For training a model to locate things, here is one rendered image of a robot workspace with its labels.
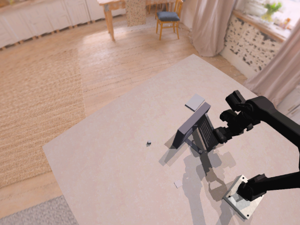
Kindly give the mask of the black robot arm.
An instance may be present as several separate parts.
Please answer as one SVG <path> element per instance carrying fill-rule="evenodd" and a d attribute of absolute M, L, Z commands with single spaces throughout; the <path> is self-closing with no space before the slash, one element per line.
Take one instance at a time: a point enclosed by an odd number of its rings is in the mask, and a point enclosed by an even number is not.
<path fill-rule="evenodd" d="M 242 127 L 247 127 L 251 123 L 254 126 L 261 121 L 266 122 L 297 146 L 300 153 L 300 125 L 280 113 L 266 97 L 258 96 L 245 100 L 238 90 L 234 90 L 225 100 L 231 109 L 223 111 L 220 119 L 226 121 L 228 127 L 235 116 L 237 123 Z M 235 111 L 240 113 L 237 115 Z M 270 178 L 265 174 L 258 174 L 247 181 L 247 183 L 242 181 L 237 190 L 237 194 L 246 201 L 253 201 L 270 190 L 300 188 L 300 157 L 298 172 Z"/>

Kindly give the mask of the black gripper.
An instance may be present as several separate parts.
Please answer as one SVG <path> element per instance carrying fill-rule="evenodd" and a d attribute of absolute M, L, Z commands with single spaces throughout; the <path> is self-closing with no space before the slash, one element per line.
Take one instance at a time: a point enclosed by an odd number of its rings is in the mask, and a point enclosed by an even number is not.
<path fill-rule="evenodd" d="M 217 139 L 218 143 L 224 143 L 227 140 L 232 139 L 232 136 L 241 135 L 244 133 L 244 129 L 247 129 L 246 131 L 249 131 L 253 129 L 252 123 L 248 125 L 247 127 L 240 126 L 236 121 L 236 116 L 232 118 L 232 123 L 229 127 L 218 127 L 213 130 L 213 134 L 215 138 Z"/>

